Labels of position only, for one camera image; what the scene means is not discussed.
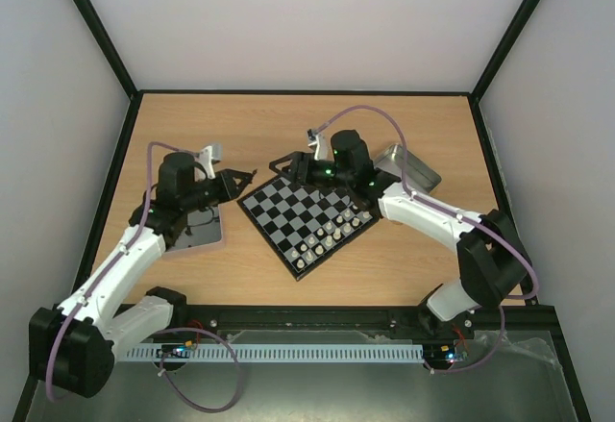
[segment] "white wall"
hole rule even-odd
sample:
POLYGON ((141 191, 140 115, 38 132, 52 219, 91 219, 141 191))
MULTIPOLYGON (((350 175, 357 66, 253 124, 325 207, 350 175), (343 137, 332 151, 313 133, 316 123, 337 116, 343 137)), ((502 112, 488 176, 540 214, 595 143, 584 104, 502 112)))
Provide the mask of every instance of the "white wall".
POLYGON ((522 0, 92 0, 139 88, 471 90, 522 0))
POLYGON ((0 420, 28 321, 68 294, 128 99, 71 0, 0 0, 0 420))
POLYGON ((615 414, 614 41, 615 1, 543 0, 482 102, 595 421, 615 414))

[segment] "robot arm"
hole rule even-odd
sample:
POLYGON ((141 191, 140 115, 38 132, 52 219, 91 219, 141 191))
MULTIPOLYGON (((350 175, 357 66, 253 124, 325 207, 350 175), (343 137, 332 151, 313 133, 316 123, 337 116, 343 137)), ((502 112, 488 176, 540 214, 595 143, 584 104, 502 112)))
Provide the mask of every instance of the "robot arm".
POLYGON ((175 244, 191 212, 236 199, 252 182, 255 172, 224 169, 214 173, 212 163, 219 161, 220 155, 219 145, 210 145, 196 160, 183 152, 164 157, 156 199, 150 202, 136 240, 132 241, 139 231, 145 203, 135 209, 129 227, 101 268, 56 308, 41 308, 32 317, 31 375, 45 379, 52 345, 72 311, 76 313, 55 357, 53 383, 85 397, 95 395, 109 378, 117 358, 143 339, 173 321, 183 326, 185 296, 162 287, 151 289, 138 304, 115 314, 145 270, 175 244))
POLYGON ((404 223, 457 255, 459 279, 437 287, 421 303, 425 313, 419 319, 430 335, 436 333, 442 322, 466 310, 497 307, 526 276, 525 268, 505 248, 466 221, 488 227, 528 260, 512 222, 502 212, 493 210, 482 215, 453 207, 418 190, 408 194, 397 176, 374 167, 367 145, 356 131, 333 135, 333 161, 318 155, 323 151, 318 144, 324 142, 322 135, 317 137, 308 131, 308 138, 314 154, 295 152, 272 161, 270 168, 290 182, 343 188, 361 210, 377 218, 404 223))

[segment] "wooden tabletop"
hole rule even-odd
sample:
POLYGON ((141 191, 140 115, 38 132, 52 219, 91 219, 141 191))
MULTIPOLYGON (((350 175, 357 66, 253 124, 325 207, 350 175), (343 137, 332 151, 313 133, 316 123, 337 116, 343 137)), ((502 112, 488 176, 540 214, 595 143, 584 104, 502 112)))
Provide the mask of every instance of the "wooden tabletop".
MULTIPOLYGON (((400 123, 408 149, 442 176, 433 196, 473 211, 496 206, 464 97, 147 94, 94 266, 112 250, 141 202, 149 141, 193 151, 221 142, 219 168, 258 170, 249 192, 273 176, 270 161, 308 149, 308 128, 357 104, 379 107, 400 123)), ((348 114, 325 133, 331 138, 341 129, 357 129, 373 156, 399 141, 373 112, 348 114)), ((158 149, 154 164, 166 153, 158 149)), ((236 202, 223 205, 222 212, 224 249, 157 261, 127 303, 162 285, 186 294, 191 304, 416 305, 438 284, 458 277, 453 253, 409 227, 383 220, 296 282, 236 202)))

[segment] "red wire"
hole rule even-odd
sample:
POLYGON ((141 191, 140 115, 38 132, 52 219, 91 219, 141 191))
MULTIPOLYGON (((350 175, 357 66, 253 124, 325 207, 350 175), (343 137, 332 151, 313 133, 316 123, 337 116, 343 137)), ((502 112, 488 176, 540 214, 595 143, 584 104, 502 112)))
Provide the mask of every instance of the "red wire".
POLYGON ((455 333, 459 336, 459 341, 463 344, 463 348, 465 349, 465 351, 467 353, 470 353, 470 349, 468 348, 468 343, 465 341, 465 337, 463 336, 463 333, 455 324, 453 325, 453 331, 455 331, 455 333))
MULTIPOLYGON (((201 321, 199 321, 198 319, 191 319, 190 321, 188 321, 188 326, 190 325, 197 326, 199 329, 205 329, 203 325, 201 324, 201 321)), ((200 341, 201 341, 201 335, 197 333, 196 334, 196 344, 199 345, 200 341)))

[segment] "black frame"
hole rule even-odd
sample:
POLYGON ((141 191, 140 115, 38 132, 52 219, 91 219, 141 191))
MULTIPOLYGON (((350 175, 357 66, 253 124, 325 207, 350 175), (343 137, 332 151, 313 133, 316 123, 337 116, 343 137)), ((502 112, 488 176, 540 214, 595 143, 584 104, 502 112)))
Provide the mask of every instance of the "black frame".
MULTIPOLYGON (((119 180, 120 171, 128 145, 131 140, 133 128, 135 126, 136 117, 140 108, 143 95, 147 93, 201 93, 201 94, 276 94, 276 95, 386 95, 386 96, 460 96, 466 97, 470 110, 475 122, 477 133, 479 136, 480 147, 485 158, 487 171, 493 187, 493 191, 498 203, 498 207, 508 216, 512 217, 512 211, 505 191, 502 176, 500 175, 499 167, 494 154, 491 139, 489 138, 484 118, 480 111, 480 100, 484 93, 489 88, 498 70, 504 63, 510 49, 513 47, 519 35, 521 35, 525 25, 529 21, 532 13, 536 9, 540 0, 523 0, 517 13, 515 13, 510 24, 508 25, 499 45, 492 55, 489 63, 482 72, 479 81, 472 92, 456 92, 456 91, 352 91, 352 90, 139 90, 135 86, 128 70, 122 62, 117 50, 115 49, 111 38, 107 34, 105 27, 100 20, 96 10, 90 0, 73 0, 76 7, 80 11, 89 30, 98 42, 101 51, 107 58, 113 72, 115 73, 119 83, 124 88, 127 96, 131 100, 130 106, 126 113, 124 125, 122 127, 111 167, 105 186, 101 195, 94 221, 92 223, 89 236, 87 238, 86 248, 82 257, 82 261, 75 278, 73 290, 82 285, 88 278, 98 247, 102 237, 103 230, 111 208, 111 201, 117 182, 119 180)), ((531 282, 524 280, 522 290, 529 292, 531 290, 531 282)), ((370 330, 382 331, 384 334, 394 335, 391 331, 391 319, 403 316, 405 314, 413 314, 416 307, 382 307, 382 308, 340 308, 340 307, 315 307, 315 308, 267 308, 267 307, 239 307, 239 306, 189 306, 190 317, 196 317, 209 322, 215 319, 217 328, 240 327, 253 329, 255 326, 280 328, 280 318, 283 315, 283 323, 304 324, 307 319, 312 318, 314 323, 322 324, 323 314, 328 318, 338 317, 345 318, 349 327, 355 324, 369 324, 370 330)), ((564 377, 570 391, 575 411, 578 420, 590 420, 589 411, 585 404, 574 366, 572 364, 566 341, 561 331, 557 315, 553 307, 539 305, 538 299, 530 299, 526 301, 524 307, 506 307, 506 327, 509 330, 522 331, 549 331, 553 338, 553 344, 559 362, 563 366, 564 377)), ((497 330, 500 327, 500 317, 496 310, 479 310, 472 318, 474 326, 480 329, 497 330)), ((335 328, 340 327, 340 321, 336 321, 335 328)), ((430 343, 428 339, 421 336, 416 331, 405 331, 397 335, 399 338, 413 338, 419 343, 430 343)), ((33 377, 28 377, 21 399, 17 405, 13 422, 26 420, 32 398, 34 397, 37 388, 37 380, 33 377)))

